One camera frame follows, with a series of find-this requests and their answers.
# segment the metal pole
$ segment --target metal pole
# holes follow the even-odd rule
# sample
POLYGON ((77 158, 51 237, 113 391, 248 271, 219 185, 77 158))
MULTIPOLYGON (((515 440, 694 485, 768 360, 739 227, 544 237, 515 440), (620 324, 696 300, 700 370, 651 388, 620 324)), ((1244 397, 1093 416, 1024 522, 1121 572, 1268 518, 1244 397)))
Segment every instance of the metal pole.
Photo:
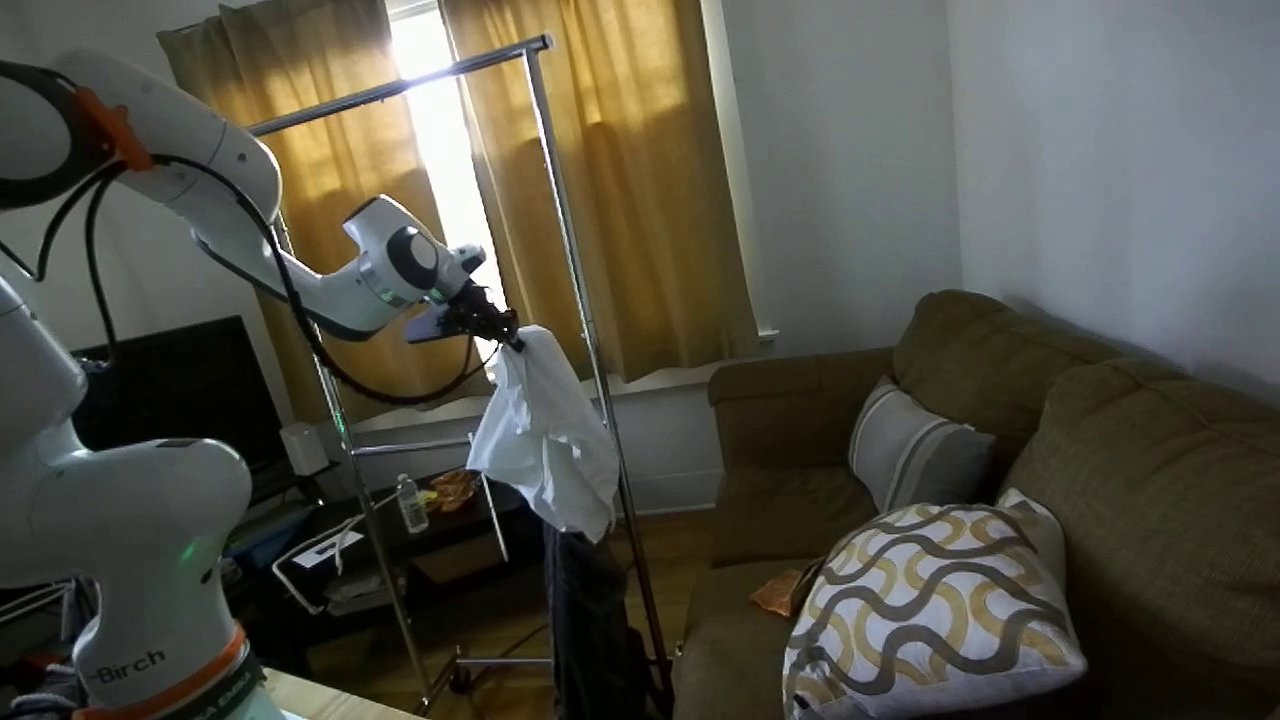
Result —
POLYGON ((342 97, 342 99, 330 99, 330 104, 315 104, 315 109, 300 109, 300 112, 253 124, 248 131, 253 135, 276 135, 276 131, 287 131, 295 124, 311 124, 311 119, 323 119, 323 117, 336 117, 336 112, 348 112, 348 109, 361 109, 361 104, 380 104, 380 99, 401 97, 410 86, 438 82, 438 81, 447 81, 447 77, 468 77, 468 71, 481 71, 481 69, 493 69, 493 63, 507 63, 507 60, 522 60, 522 55, 544 50, 544 49, 554 49, 550 34, 528 34, 522 45, 458 60, 458 63, 447 63, 439 71, 428 71, 428 77, 375 82, 375 86, 366 86, 366 90, 351 90, 351 97, 342 97))
POLYGON ((523 77, 528 77, 532 119, 538 119, 538 135, 539 135, 544 166, 550 166, 550 185, 554 185, 558 225, 562 225, 562 238, 565 238, 565 265, 567 265, 578 312, 580 312, 580 324, 584 324, 584 346, 588 346, 588 360, 594 360, 596 398, 599 398, 604 422, 609 422, 609 431, 612 431, 612 446, 616 446, 616 456, 620 456, 616 497, 620 497, 626 537, 629 537, 634 564, 637 564, 637 582, 642 582, 648 645, 651 645, 651 654, 657 654, 657 664, 660 664, 660 692, 674 701, 674 664, 670 664, 670 651, 663 651, 663 628, 660 628, 657 598, 651 598, 648 560, 646 560, 646 545, 642 545, 642 527, 637 527, 637 507, 634 507, 634 491, 629 491, 626 440, 620 440, 620 422, 616 422, 609 376, 604 376, 604 362, 599 362, 594 293, 588 293, 584 265, 580 265, 580 238, 578 238, 578 225, 573 225, 573 207, 567 207, 567 186, 565 186, 565 170, 562 170, 562 150, 558 150, 558 131, 554 131, 550 86, 544 86, 544 77, 539 77, 538 55, 523 55, 523 77))
POLYGON ((384 533, 375 527, 375 507, 367 501, 367 487, 366 487, 366 470, 361 470, 361 461, 358 461, 358 446, 351 446, 351 428, 348 428, 348 416, 343 416, 343 404, 332 388, 332 376, 330 367, 321 362, 321 355, 311 353, 311 362, 315 362, 315 376, 321 376, 321 397, 323 397, 323 407, 330 407, 330 421, 332 421, 332 431, 336 431, 336 442, 342 450, 348 456, 351 470, 358 470, 358 501, 361 501, 361 517, 367 522, 367 545, 372 545, 372 560, 375 560, 375 574, 389 591, 389 605, 391 605, 391 614, 395 614, 395 628, 401 628, 401 645, 410 651, 410 664, 412 664, 412 677, 420 680, 420 692, 424 692, 424 708, 431 703, 428 692, 428 673, 424 673, 424 654, 418 651, 418 635, 412 635, 412 619, 404 612, 404 598, 401 598, 401 582, 395 582, 395 569, 391 569, 391 553, 384 545, 384 533))
POLYGON ((410 456, 410 450, 439 450, 439 446, 472 446, 472 440, 431 440, 431 442, 361 442, 348 456, 366 461, 366 456, 410 456))

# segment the robotic arm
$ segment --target robotic arm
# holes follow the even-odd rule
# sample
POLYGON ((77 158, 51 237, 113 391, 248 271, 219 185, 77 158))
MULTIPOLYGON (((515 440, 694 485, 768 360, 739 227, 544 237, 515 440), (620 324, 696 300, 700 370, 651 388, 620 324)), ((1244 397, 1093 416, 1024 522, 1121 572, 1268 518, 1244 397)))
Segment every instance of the robotic arm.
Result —
POLYGON ((276 253, 276 157, 253 131, 113 55, 68 50, 56 71, 0 63, 0 109, 0 207, 49 199, 108 157, 126 157, 121 185, 186 216, 212 261, 282 300, 300 300, 336 337, 372 337, 410 304, 438 312, 438 337, 515 337, 513 317, 472 285, 485 253, 447 253, 389 194, 343 219, 361 249, 343 266, 321 277, 276 253))
MULTIPOLYGON (((61 71, 0 63, 0 211, 51 199, 108 158, 140 194, 195 227, 245 281, 295 300, 343 337, 372 337, 404 304, 438 331, 515 339, 507 312, 468 281, 478 253, 447 253, 375 194, 343 230, 361 256, 332 277, 274 238, 282 170, 245 126, 108 55, 61 71)), ((74 649, 85 717, 276 717, 219 591, 219 549, 248 505, 245 461, 217 440, 90 450, 74 428, 82 362, 0 281, 0 586, 93 574, 100 614, 74 649)))

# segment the table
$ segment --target table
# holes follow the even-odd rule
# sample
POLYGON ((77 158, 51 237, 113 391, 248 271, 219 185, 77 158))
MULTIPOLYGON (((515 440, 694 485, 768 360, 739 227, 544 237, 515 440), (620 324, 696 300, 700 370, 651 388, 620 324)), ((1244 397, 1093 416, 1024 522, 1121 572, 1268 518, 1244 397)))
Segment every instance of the table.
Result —
POLYGON ((351 695, 351 692, 342 692, 342 688, 330 688, 330 684, 315 684, 305 677, 287 677, 276 667, 268 667, 265 688, 276 708, 295 710, 305 720, 351 720, 351 717, 361 717, 361 720, 418 720, 404 708, 389 708, 389 703, 375 703, 375 701, 366 701, 366 695, 351 695))

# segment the yellow curtain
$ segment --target yellow curtain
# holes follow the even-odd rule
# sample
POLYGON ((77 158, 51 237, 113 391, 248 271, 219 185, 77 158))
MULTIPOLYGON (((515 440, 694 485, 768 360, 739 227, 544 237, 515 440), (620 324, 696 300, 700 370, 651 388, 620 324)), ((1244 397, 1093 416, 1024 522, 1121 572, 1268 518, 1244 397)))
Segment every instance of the yellow curtain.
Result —
MULTIPOLYGON (((458 55, 550 32, 539 55, 604 362, 642 376, 755 342, 700 4, 439 0, 458 55)), ((580 355, 522 63, 463 81, 507 300, 580 355)))
MULTIPOLYGON (((384 0, 219 6, 194 26, 161 32, 161 49, 180 86, 245 126, 395 81, 384 0)), ((268 148, 286 175, 291 253, 315 271, 332 271, 358 256, 342 225, 375 191, 395 194, 439 237, 438 199, 401 99, 287 126, 268 135, 268 148)), ((276 300, 265 304, 265 317, 295 416, 321 421, 323 397, 300 328, 276 300)), ((330 337, 323 346, 351 376, 391 397, 420 397, 463 367, 468 339, 412 346, 401 339, 401 324, 389 324, 372 339, 330 337)), ((384 407, 348 388, 342 388, 342 404, 348 416, 384 407)))

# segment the sofa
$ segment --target sofa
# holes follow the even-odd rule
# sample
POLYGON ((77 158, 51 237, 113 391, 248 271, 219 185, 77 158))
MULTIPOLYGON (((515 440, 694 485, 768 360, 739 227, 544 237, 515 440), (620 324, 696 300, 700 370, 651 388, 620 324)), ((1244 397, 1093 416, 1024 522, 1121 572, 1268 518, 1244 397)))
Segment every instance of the sofa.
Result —
POLYGON ((965 505, 1020 487, 1063 537, 1085 677, 959 717, 1268 717, 1280 708, 1280 413, 1137 346, 929 293, 892 346, 724 362, 711 564, 674 664, 677 720, 784 717, 797 614, 751 597, 875 518, 848 468, 868 391, 992 436, 965 505))

